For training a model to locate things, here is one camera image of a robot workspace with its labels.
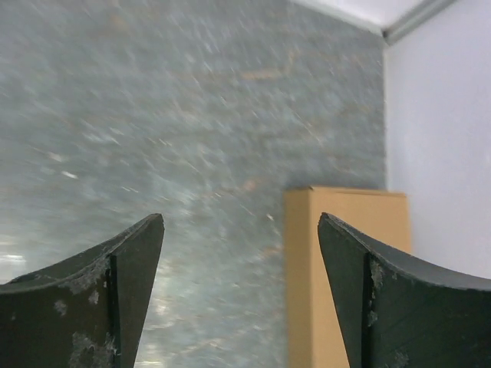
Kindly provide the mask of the brown cardboard box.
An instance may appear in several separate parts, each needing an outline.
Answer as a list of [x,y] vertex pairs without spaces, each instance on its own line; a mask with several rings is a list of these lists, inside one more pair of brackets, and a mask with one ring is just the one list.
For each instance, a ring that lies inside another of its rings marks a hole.
[[288,366],[346,367],[348,358],[318,241],[321,214],[410,252],[405,194],[310,186],[285,191],[283,245]]

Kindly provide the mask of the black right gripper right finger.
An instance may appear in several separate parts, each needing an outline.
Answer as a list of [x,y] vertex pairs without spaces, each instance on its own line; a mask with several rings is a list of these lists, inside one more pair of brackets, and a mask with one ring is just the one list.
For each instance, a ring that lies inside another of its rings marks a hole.
[[490,365],[490,282],[323,213],[318,239],[352,367]]

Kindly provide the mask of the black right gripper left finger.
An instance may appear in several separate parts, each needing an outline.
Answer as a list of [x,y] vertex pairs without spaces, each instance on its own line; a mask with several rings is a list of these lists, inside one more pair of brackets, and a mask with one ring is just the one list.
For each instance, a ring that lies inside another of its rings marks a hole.
[[132,367],[164,236],[162,215],[1,286],[3,367]]

